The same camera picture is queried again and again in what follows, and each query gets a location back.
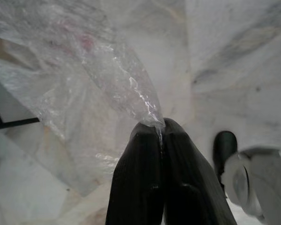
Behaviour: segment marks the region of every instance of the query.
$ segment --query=floor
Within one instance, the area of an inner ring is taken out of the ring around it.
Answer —
[[[179,122],[210,163],[223,129],[240,150],[281,149],[281,1],[99,5],[144,64],[163,116]],[[104,224],[111,173],[136,121],[95,103],[101,108],[79,114],[84,124],[75,123],[81,132],[69,133],[71,142],[50,124],[0,131],[0,225]],[[27,115],[16,108],[4,112]],[[229,205],[239,225],[259,224]]]

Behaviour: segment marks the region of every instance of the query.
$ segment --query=crinkled plastic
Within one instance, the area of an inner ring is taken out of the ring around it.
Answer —
[[[0,82],[65,143],[81,193],[115,165],[123,115],[164,126],[145,68],[89,2],[0,0],[0,38],[18,60],[0,60]]]

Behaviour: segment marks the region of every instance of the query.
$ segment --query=black boot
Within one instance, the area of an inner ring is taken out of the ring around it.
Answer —
[[[236,152],[237,139],[235,135],[230,131],[219,132],[214,139],[213,161],[215,173],[224,192],[221,175],[224,173],[225,162]]]

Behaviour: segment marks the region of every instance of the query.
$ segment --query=black object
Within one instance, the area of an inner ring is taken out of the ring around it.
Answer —
[[[224,173],[225,162],[227,159],[237,152],[237,139],[230,131],[219,132],[214,139],[213,161],[217,178],[224,190],[221,182],[221,175]]]
[[[236,225],[217,177],[175,121],[138,124],[114,171],[106,225]]]
[[[159,138],[138,124],[112,178],[107,225],[159,225],[163,191]]]
[[[12,121],[12,122],[3,122],[2,118],[0,117],[0,129],[16,127],[16,126],[21,126],[21,125],[30,124],[30,123],[37,123],[37,122],[39,122],[38,118],[17,120],[17,121]]]

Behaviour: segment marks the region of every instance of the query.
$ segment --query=marble surface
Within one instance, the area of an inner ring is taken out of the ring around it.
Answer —
[[[3,52],[2,48],[3,41],[0,40],[0,59],[15,62],[16,59]],[[0,116],[4,122],[35,117],[29,110],[27,110],[27,108],[21,105],[15,97],[6,91],[2,84],[0,84]]]
[[[183,126],[211,164],[213,138],[224,129],[236,134],[240,150],[254,145],[281,149],[281,1],[101,0],[101,7],[143,62],[163,115]],[[106,149],[97,155],[110,169],[136,123],[117,120],[104,139]],[[0,143],[0,149],[20,152],[0,156],[0,196],[6,195],[0,200],[0,221],[104,224],[110,180],[89,165],[89,154],[69,152],[40,124],[1,133]],[[10,177],[12,168],[15,176]],[[13,184],[7,185],[7,179]],[[28,180],[31,189],[19,199],[15,192]],[[52,210],[46,209],[39,200],[49,201],[56,192]],[[23,207],[8,205],[7,198]],[[27,198],[35,210],[27,209]],[[229,205],[239,225],[259,224]]]

